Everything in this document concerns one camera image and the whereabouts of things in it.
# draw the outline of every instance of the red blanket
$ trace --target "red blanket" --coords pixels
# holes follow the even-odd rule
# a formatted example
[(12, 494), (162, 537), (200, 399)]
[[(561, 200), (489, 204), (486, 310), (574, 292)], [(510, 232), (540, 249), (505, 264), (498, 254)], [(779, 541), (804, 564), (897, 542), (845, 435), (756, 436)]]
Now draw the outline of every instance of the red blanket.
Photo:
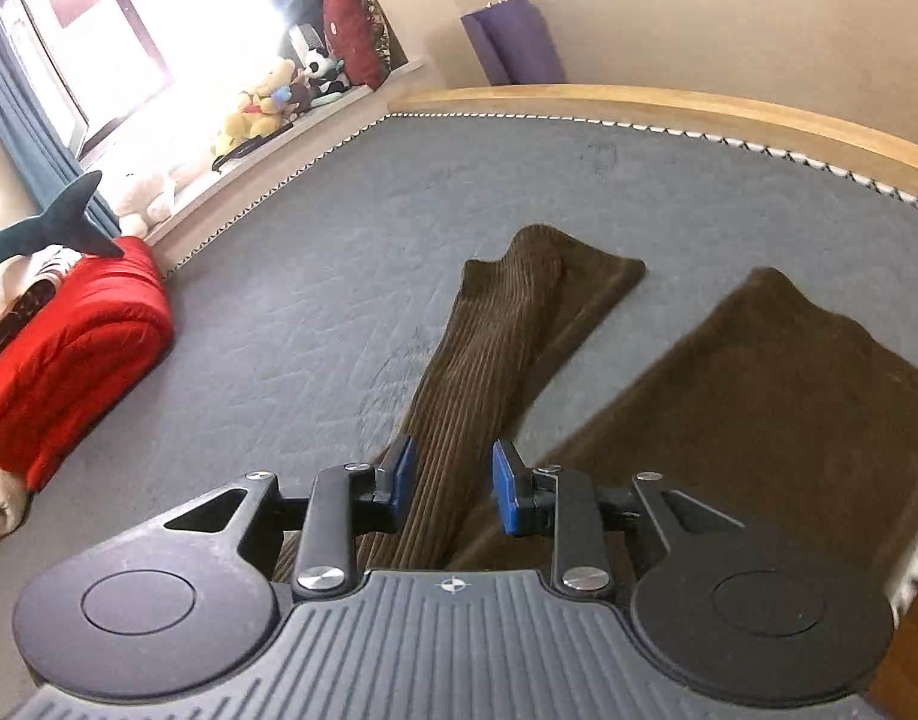
[(41, 490), (76, 443), (172, 343), (152, 252), (86, 257), (0, 356), (0, 467)]

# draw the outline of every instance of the stuffed animal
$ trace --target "stuffed animal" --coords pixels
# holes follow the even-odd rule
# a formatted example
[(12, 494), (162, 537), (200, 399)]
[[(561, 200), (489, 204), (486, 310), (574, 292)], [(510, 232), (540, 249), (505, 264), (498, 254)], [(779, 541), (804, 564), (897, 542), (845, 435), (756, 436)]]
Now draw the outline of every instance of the stuffed animal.
[(312, 107), (317, 108), (341, 98), (352, 84), (343, 73), (343, 60), (335, 56), (323, 56), (321, 52), (311, 50), (302, 57), (305, 70), (302, 74), (309, 81), (312, 90)]
[(50, 244), (59, 244), (81, 254), (121, 257), (121, 248), (86, 216), (86, 204), (101, 179), (100, 170), (80, 175), (43, 213), (0, 230), (0, 263), (21, 254), (35, 254)]
[(122, 194), (110, 194), (106, 201), (119, 217), (123, 235), (145, 238), (149, 230), (173, 214), (176, 184), (160, 172), (136, 177), (127, 175), (131, 183)]
[(255, 84), (246, 88), (249, 95), (258, 95), (259, 98), (267, 98), (280, 87), (289, 86), (293, 76), (296, 74), (296, 63), (291, 59), (275, 57), (275, 64), (262, 79)]
[(292, 60), (275, 60), (270, 73), (239, 93), (236, 111), (227, 115), (212, 153), (221, 157), (249, 138), (272, 135), (312, 108), (312, 93)]

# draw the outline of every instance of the mattress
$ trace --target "mattress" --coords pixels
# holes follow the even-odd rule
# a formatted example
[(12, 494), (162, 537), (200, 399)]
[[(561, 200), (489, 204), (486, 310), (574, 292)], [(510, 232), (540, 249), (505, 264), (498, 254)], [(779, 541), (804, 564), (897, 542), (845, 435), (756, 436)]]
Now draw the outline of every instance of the mattress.
[(501, 255), (529, 223), (641, 258), (649, 274), (539, 396), (518, 435), (527, 460), (754, 266), (918, 365), (918, 200), (805, 156), (614, 122), (390, 117), (296, 169), (170, 276), (172, 354), (0, 546), (0, 714), (31, 690), (9, 630), (25, 581), (240, 473), (307, 490), (318, 469), (371, 456), (436, 346), (462, 264)]

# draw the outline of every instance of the shark plush toy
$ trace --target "shark plush toy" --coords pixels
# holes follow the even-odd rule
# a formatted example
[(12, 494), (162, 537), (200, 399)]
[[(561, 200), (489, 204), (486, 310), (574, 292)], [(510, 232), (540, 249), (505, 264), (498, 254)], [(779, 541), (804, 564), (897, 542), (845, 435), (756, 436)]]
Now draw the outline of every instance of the shark plush toy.
[(43, 213), (0, 230), (0, 263), (35, 254), (52, 244), (81, 254), (121, 257), (121, 248), (86, 216), (86, 204), (101, 180), (100, 170), (85, 173), (63, 189)]

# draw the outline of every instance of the brown corduroy cloth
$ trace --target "brown corduroy cloth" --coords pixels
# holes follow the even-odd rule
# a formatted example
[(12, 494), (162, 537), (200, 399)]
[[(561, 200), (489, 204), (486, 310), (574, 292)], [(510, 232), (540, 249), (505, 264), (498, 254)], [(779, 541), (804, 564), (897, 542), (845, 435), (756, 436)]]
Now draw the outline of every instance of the brown corduroy cloth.
[(362, 539), (361, 567), (445, 562), (489, 478), (493, 440), (643, 274), (640, 260), (542, 225), (515, 234), (500, 260), (466, 263), (446, 332), (403, 423), (419, 447), (409, 517), (398, 536)]
[[(918, 533), (918, 370), (756, 269), (551, 463), (617, 487), (662, 471), (886, 584)], [(506, 538), (483, 496), (448, 567), (547, 568), (550, 546)]]

